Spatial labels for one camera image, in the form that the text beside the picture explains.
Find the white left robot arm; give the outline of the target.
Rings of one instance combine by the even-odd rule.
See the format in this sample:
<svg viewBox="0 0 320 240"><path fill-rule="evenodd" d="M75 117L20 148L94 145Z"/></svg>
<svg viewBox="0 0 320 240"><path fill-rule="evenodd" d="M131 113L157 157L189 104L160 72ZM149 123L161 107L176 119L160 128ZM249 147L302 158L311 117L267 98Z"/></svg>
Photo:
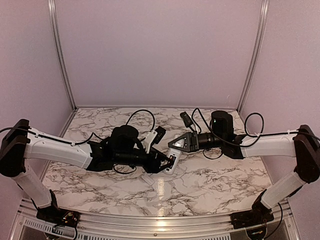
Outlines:
<svg viewBox="0 0 320 240"><path fill-rule="evenodd" d="M164 134L158 127L140 141L139 132L130 125L115 127L110 136L99 142L90 139L71 141L31 128L20 119L15 126L4 129L7 134L0 146L0 173L12 178L33 200L38 210L53 223L63 219L55 195L46 188L27 164L28 159L65 163L90 172L112 170L115 165L142 167L146 173L157 174L171 167L174 161L153 147Z"/></svg>

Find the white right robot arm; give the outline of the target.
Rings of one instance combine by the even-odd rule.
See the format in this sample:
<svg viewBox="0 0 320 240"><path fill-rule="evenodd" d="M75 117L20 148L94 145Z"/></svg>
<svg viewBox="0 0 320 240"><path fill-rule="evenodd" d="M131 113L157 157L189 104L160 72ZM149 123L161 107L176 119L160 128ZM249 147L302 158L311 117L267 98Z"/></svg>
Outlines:
<svg viewBox="0 0 320 240"><path fill-rule="evenodd" d="M187 132L170 141L168 147L185 153L219 148L234 160L260 157L269 174L274 173L277 160L287 164L279 170L284 175L273 177L272 185L252 204L247 214L252 224L260 223L275 205L320 177L320 139L307 124L284 132L236 134L233 116L216 110L205 125L207 132Z"/></svg>

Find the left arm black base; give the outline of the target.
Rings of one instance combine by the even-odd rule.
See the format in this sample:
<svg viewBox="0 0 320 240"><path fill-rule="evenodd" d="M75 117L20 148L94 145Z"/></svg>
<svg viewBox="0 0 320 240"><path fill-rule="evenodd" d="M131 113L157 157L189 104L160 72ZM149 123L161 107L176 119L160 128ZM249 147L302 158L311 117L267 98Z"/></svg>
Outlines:
<svg viewBox="0 0 320 240"><path fill-rule="evenodd" d="M36 217L40 220L53 223L58 226L75 228L78 225L80 213L64 208L53 209L51 207L39 208Z"/></svg>

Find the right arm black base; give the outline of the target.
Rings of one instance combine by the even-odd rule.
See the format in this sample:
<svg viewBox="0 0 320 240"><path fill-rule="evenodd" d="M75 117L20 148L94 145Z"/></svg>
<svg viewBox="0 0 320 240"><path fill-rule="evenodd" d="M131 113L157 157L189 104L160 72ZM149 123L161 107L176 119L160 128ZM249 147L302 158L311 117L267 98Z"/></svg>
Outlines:
<svg viewBox="0 0 320 240"><path fill-rule="evenodd" d="M230 215L234 229L252 227L273 221L274 215L270 209L255 208L246 211L235 212Z"/></svg>

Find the white battery compartment cover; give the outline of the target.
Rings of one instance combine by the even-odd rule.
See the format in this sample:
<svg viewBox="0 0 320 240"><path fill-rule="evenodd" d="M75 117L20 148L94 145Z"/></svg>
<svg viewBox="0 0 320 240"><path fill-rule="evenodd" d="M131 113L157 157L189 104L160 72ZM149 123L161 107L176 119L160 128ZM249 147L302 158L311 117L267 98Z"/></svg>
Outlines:
<svg viewBox="0 0 320 240"><path fill-rule="evenodd" d="M155 182L149 175L142 175L141 179L144 180L149 186L152 186Z"/></svg>

